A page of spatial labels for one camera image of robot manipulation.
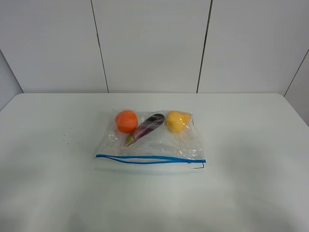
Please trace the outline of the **orange fruit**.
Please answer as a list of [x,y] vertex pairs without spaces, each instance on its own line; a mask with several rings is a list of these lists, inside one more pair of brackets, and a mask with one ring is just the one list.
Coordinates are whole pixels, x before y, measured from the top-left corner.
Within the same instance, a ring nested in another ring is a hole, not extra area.
[[138,125],[138,118],[131,110],[123,110],[115,117],[117,128],[122,133],[131,133]]

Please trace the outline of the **purple eggplant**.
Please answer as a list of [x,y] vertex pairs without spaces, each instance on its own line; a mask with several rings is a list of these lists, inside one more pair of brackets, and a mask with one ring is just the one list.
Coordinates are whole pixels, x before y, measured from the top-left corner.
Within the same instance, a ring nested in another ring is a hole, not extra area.
[[134,144],[141,137],[149,134],[158,127],[160,127],[165,121],[163,114],[154,114],[137,126],[133,132],[126,138],[125,146],[128,147]]

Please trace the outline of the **yellow pear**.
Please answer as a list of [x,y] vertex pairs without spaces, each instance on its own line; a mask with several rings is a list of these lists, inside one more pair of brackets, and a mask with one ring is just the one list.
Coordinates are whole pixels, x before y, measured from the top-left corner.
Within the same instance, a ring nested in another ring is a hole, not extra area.
[[180,133],[187,128],[190,119],[189,113],[170,111],[166,116],[165,124],[170,132]]

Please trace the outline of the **clear zip bag blue zipper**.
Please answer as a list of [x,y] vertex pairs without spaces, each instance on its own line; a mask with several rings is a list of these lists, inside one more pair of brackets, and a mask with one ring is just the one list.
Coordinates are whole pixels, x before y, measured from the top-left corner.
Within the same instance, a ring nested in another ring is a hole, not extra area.
[[131,133],[120,132],[115,123],[115,117],[123,110],[131,110],[136,114],[138,118],[137,126],[154,114],[163,114],[166,118],[167,114],[172,111],[151,112],[117,109],[107,112],[104,134],[93,155],[94,159],[127,166],[187,166],[193,170],[203,169],[206,166],[205,151],[192,113],[185,112],[191,115],[191,119],[187,128],[182,132],[170,132],[164,121],[160,127],[126,147],[126,138]]

